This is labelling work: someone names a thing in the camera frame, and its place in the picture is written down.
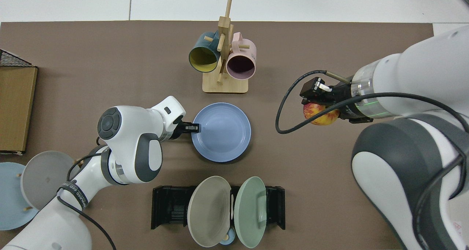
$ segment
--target green light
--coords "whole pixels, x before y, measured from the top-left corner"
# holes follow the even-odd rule
[[[378,113],[378,114],[372,114],[372,115],[368,115],[368,117],[372,117],[372,116],[378,116],[378,115],[382,115],[382,114],[386,114],[388,113],[387,111],[385,111],[384,113]]]
[[[371,103],[365,103],[363,106],[365,105],[370,105],[370,104],[373,104],[373,103],[377,103],[378,101],[374,101],[374,102],[371,102]]]

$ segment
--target pink mug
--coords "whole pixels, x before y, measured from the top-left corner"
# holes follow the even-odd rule
[[[226,71],[237,80],[251,78],[256,72],[256,45],[238,32],[233,35],[231,48],[233,51],[226,60]]]

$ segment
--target wire basket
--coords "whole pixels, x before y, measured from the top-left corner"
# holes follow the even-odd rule
[[[0,49],[0,66],[1,67],[34,67],[31,63],[23,60],[7,51]]]

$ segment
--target wooden base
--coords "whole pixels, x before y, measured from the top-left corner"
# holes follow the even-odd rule
[[[246,93],[248,92],[248,80],[237,80],[226,73],[226,68],[221,74],[220,82],[218,78],[221,72],[221,62],[218,62],[217,67],[209,73],[202,75],[202,90],[205,93]]]

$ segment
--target teal mug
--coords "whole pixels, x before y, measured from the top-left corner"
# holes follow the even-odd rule
[[[203,33],[189,53],[191,66],[203,73],[213,71],[220,59],[220,52],[217,51],[219,41],[218,31]]]

